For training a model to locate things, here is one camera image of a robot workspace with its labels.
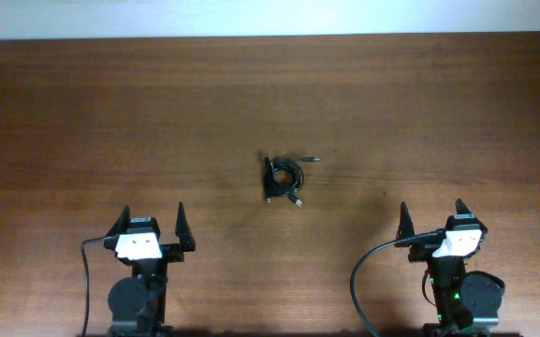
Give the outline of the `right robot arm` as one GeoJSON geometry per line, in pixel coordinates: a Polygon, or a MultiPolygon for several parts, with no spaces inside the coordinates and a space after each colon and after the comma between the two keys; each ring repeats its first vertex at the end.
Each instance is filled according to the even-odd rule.
{"type": "Polygon", "coordinates": [[[431,285],[438,321],[425,324],[422,336],[489,336],[499,324],[505,284],[487,272],[466,271],[488,228],[461,199],[455,207],[443,228],[417,234],[403,203],[395,246],[409,249],[411,263],[427,264],[422,283],[431,285]]]}

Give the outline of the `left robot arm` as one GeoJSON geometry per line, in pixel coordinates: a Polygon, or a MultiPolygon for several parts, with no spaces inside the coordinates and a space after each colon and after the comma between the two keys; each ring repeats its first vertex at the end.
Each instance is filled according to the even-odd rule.
{"type": "Polygon", "coordinates": [[[131,275],[116,282],[108,294],[112,314],[109,336],[172,336],[165,324],[168,265],[184,261],[196,250],[183,205],[178,205],[174,228],[178,241],[160,242],[160,227],[154,217],[133,218],[125,206],[107,233],[104,247],[131,269],[131,275]]]}

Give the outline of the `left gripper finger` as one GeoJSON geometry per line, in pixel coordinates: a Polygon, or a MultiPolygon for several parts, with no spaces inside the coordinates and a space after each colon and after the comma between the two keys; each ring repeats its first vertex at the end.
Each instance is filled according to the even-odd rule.
{"type": "Polygon", "coordinates": [[[194,252],[196,250],[196,242],[188,225],[185,209],[181,201],[178,206],[175,235],[179,239],[184,252],[194,252]]]}
{"type": "Polygon", "coordinates": [[[114,225],[107,232],[107,237],[114,237],[126,232],[128,224],[130,223],[130,208],[127,204],[124,205],[118,219],[114,225]]]}

